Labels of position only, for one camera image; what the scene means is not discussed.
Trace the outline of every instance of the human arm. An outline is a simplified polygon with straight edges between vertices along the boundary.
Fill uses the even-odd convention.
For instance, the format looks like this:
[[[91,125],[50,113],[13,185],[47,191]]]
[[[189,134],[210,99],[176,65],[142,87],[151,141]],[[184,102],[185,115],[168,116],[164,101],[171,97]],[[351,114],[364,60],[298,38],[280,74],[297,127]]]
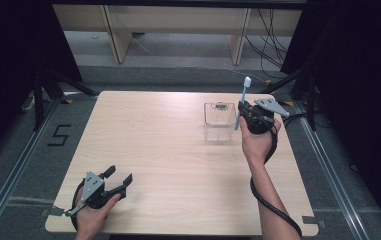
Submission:
[[[82,194],[82,188],[78,192],[76,205]],[[120,195],[116,194],[100,209],[93,209],[88,206],[84,207],[77,213],[77,235],[76,240],[90,240],[96,237],[96,234],[105,224],[105,219],[109,211],[119,201]]]
[[[287,210],[278,195],[265,168],[265,161],[272,146],[271,133],[252,134],[245,119],[240,117],[242,132],[242,150],[249,165],[257,192],[265,201],[287,214]],[[273,131],[279,131],[281,123],[274,120]],[[300,239],[297,231],[283,218],[258,202],[263,239]]]

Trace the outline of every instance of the wire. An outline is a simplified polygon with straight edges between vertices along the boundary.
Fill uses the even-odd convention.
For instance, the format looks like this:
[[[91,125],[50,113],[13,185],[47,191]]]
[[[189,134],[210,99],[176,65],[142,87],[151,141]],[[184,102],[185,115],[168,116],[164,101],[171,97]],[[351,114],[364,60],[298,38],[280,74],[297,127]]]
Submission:
[[[125,27],[125,24],[124,24],[124,22],[122,21],[122,18],[120,17],[120,16],[118,16],[118,18],[117,18],[119,21],[119,23],[122,25],[122,27],[124,28],[124,29],[126,29],[126,27]],[[137,43],[137,45],[138,46],[140,46],[141,47],[141,49],[143,49],[145,52],[147,52],[150,56],[154,56],[149,50],[147,50],[139,41],[137,41],[134,37],[133,37],[133,35],[132,34],[130,34],[130,33],[127,33],[130,37],[131,37],[131,39],[135,42],[135,43]],[[172,67],[178,67],[178,68],[195,68],[195,69],[208,69],[208,70],[210,70],[210,69],[212,69],[212,68],[206,68],[206,67],[194,67],[194,66],[180,66],[180,65],[176,65],[176,64],[166,64],[166,63],[164,63],[164,62],[161,62],[161,61],[158,61],[158,60],[154,60],[155,62],[158,62],[158,63],[160,63],[161,65],[164,65],[164,66],[172,66]],[[262,78],[260,78],[260,77],[258,77],[258,76],[256,76],[256,75],[253,75],[253,74],[247,74],[247,73],[242,73],[242,72],[238,72],[238,71],[235,71],[235,70],[231,70],[231,69],[228,69],[228,68],[219,68],[219,70],[226,70],[226,71],[230,71],[230,72],[232,72],[232,73],[236,73],[236,74],[239,74],[239,75],[244,75],[244,76],[249,76],[249,77],[253,77],[253,78],[256,78],[256,79],[258,79],[258,80],[260,80],[260,81],[262,81],[262,82],[266,82],[266,80],[264,80],[264,79],[262,79]],[[268,77],[272,77],[272,76],[269,76],[264,70],[262,70],[263,71],[263,73],[266,75],[266,76],[268,76]]]
[[[252,190],[253,195],[255,198],[266,208],[271,210],[273,213],[277,214],[279,217],[284,219],[287,223],[289,223],[299,234],[299,236],[302,238],[302,230],[300,229],[299,225],[287,214],[280,211],[280,209],[274,207],[269,202],[265,201],[265,199],[262,198],[262,196],[256,191],[255,183],[253,182],[253,178],[250,178],[250,189]]]
[[[155,56],[153,55],[153,53],[151,53],[149,50],[147,50],[139,41],[137,41],[131,34],[129,34],[131,39],[137,43],[138,46],[140,46],[145,52],[147,52],[150,56]],[[211,70],[212,68],[207,68],[207,67],[195,67],[195,66],[181,66],[181,65],[177,65],[177,64],[170,64],[170,63],[164,63],[164,62],[161,62],[159,60],[154,60],[155,62],[161,64],[161,65],[164,65],[164,66],[170,66],[170,67],[177,67],[177,68],[194,68],[194,69],[208,69],[208,70]],[[228,69],[228,68],[219,68],[219,70],[226,70],[226,71],[230,71],[232,73],[236,73],[236,74],[240,74],[240,75],[244,75],[244,76],[249,76],[249,77],[253,77],[253,78],[256,78],[262,82],[266,82],[266,80],[256,76],[256,75],[253,75],[253,74],[247,74],[247,73],[243,73],[243,72],[238,72],[238,71],[235,71],[235,70],[231,70],[231,69]]]

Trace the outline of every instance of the black cable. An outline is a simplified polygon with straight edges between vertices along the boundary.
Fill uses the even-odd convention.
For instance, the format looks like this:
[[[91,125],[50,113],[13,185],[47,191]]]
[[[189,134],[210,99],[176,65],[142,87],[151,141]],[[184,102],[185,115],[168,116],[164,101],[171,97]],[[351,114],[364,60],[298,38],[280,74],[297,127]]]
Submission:
[[[252,49],[257,53],[259,54],[260,56],[266,58],[268,61],[270,61],[272,64],[274,64],[275,66],[277,67],[281,67],[280,63],[275,61],[273,58],[271,58],[270,56],[266,55],[265,53],[263,53],[261,50],[259,50],[250,40],[247,36],[246,37],[246,40],[247,42],[249,43],[249,45],[252,47]]]
[[[265,201],[265,199],[262,198],[262,196],[256,191],[255,183],[253,182],[253,178],[250,178],[250,189],[252,190],[253,195],[255,198],[266,208],[271,210],[273,213],[277,214],[279,217],[284,219],[287,223],[289,223],[299,234],[299,236],[302,238],[302,230],[300,229],[299,225],[287,214],[284,212],[280,211],[280,209],[274,207],[271,205],[269,202]]]

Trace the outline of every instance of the aluminum rail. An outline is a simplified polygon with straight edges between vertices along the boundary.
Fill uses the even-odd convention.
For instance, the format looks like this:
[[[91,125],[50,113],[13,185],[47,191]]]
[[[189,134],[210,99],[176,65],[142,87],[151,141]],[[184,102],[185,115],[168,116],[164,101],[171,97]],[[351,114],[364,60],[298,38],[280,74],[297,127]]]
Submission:
[[[21,155],[19,156],[15,166],[12,168],[8,178],[6,179],[3,187],[0,190],[0,216],[3,213],[3,210],[5,209],[7,202],[9,201],[9,197],[12,195],[13,191],[15,190],[16,186],[19,183],[19,180],[21,179],[22,174],[24,173],[30,157],[34,153],[38,143],[40,142],[40,139],[42,135],[44,134],[47,123],[49,122],[51,116],[53,115],[53,112],[57,108],[57,106],[60,103],[60,99],[52,99],[49,103],[47,110],[46,110],[46,118],[42,122],[41,126],[32,133],[30,139],[27,142],[27,145],[25,146],[24,150],[22,151]]]
[[[305,112],[302,104],[298,101],[295,102],[297,113]],[[315,131],[311,130],[309,123],[306,119],[301,119],[305,133],[307,134],[309,141],[311,142],[312,147],[314,148],[315,154],[318,157],[318,160],[321,164],[321,167],[324,171],[324,174],[330,184],[330,187],[336,197],[336,200],[342,210],[343,215],[346,218],[346,221],[349,225],[350,230],[355,239],[371,239],[365,229],[364,223],[362,222],[361,217],[355,209],[352,201],[350,200],[345,188],[342,185],[336,171],[334,170],[333,164],[324,147],[321,144],[321,141],[318,138],[318,135]]]

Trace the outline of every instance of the black curtain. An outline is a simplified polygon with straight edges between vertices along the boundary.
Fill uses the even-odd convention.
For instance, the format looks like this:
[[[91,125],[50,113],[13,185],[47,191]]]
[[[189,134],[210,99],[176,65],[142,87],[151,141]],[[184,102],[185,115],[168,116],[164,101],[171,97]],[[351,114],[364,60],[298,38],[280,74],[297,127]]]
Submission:
[[[381,1],[347,1],[316,85],[336,132],[381,208]]]
[[[0,136],[20,112],[42,67],[82,81],[49,2],[0,0]]]

